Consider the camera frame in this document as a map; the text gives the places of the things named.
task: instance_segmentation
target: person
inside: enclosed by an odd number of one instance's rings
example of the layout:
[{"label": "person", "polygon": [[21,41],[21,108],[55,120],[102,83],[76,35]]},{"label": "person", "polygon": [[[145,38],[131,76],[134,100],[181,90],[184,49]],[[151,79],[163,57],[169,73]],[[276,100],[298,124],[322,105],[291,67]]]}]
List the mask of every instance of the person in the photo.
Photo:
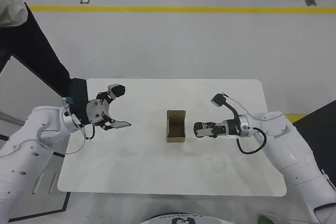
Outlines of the person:
[{"label": "person", "polygon": [[61,96],[69,96],[69,73],[22,0],[0,0],[0,48],[11,51]]}]

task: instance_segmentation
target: small cardboard box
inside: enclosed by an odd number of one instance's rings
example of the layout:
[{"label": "small cardboard box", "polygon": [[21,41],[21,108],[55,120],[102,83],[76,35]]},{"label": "small cardboard box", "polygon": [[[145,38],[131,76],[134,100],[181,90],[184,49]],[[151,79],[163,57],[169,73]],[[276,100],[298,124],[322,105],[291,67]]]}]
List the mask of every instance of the small cardboard box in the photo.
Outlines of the small cardboard box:
[{"label": "small cardboard box", "polygon": [[185,141],[185,110],[167,110],[167,142]]}]

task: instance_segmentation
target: white table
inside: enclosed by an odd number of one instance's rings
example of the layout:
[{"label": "white table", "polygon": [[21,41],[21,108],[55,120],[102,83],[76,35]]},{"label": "white table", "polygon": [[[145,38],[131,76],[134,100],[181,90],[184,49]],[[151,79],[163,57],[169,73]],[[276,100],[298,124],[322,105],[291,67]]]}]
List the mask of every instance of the white table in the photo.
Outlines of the white table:
[{"label": "white table", "polygon": [[[233,117],[227,108],[210,102],[222,91],[251,113],[267,111],[259,81],[90,79],[89,98],[113,83],[126,86],[126,94],[111,104],[110,115],[132,126],[109,131],[96,128],[94,144],[87,142],[79,153],[65,157],[58,181],[61,191],[285,195],[283,176],[262,151],[243,155],[234,139],[196,138],[193,133],[195,122],[218,123]],[[186,110],[185,143],[166,142],[167,110]],[[78,149],[82,141],[82,133],[72,134],[67,152]],[[241,144],[246,151],[258,147],[253,138]]]}]

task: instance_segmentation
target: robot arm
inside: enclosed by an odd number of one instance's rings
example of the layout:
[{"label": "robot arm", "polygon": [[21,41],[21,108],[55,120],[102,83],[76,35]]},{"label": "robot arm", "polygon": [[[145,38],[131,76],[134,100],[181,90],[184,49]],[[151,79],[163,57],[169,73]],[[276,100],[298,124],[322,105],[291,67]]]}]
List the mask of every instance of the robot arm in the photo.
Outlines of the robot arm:
[{"label": "robot arm", "polygon": [[217,94],[212,103],[216,106],[227,106],[232,110],[234,118],[222,123],[195,123],[195,135],[198,138],[253,136],[261,146],[257,150],[246,152],[237,139],[239,150],[247,155],[262,150],[272,165],[300,193],[313,222],[326,223],[329,220],[328,223],[336,223],[335,187],[330,184],[327,175],[319,170],[311,148],[297,129],[282,112],[259,113],[255,116],[249,113],[238,115],[226,102],[225,96],[224,93]]},{"label": "robot arm", "polygon": [[[77,82],[86,86],[85,80]],[[112,119],[108,113],[110,103],[124,93],[124,86],[115,84],[91,101],[87,95],[74,94],[67,98],[68,107],[40,106],[32,111],[25,125],[0,150],[0,224],[8,222],[27,183],[36,179],[49,162],[53,151],[48,147],[88,124],[104,130],[130,126]]]}]

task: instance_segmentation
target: floor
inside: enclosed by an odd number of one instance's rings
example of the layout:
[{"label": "floor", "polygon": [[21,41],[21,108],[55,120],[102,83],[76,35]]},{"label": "floor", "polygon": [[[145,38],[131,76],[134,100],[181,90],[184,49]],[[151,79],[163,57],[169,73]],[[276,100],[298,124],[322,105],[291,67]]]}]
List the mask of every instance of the floor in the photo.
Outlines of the floor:
[{"label": "floor", "polygon": [[[29,6],[78,2],[27,0]],[[316,2],[319,7],[336,7],[336,0]],[[306,7],[303,0],[91,4]],[[308,114],[336,99],[336,15],[34,14],[72,77],[256,78],[263,84],[269,109],[291,114]],[[282,198],[73,193],[66,212],[16,223],[136,224],[178,211],[235,223],[256,223],[254,211],[306,220],[298,195],[287,188]]]}]

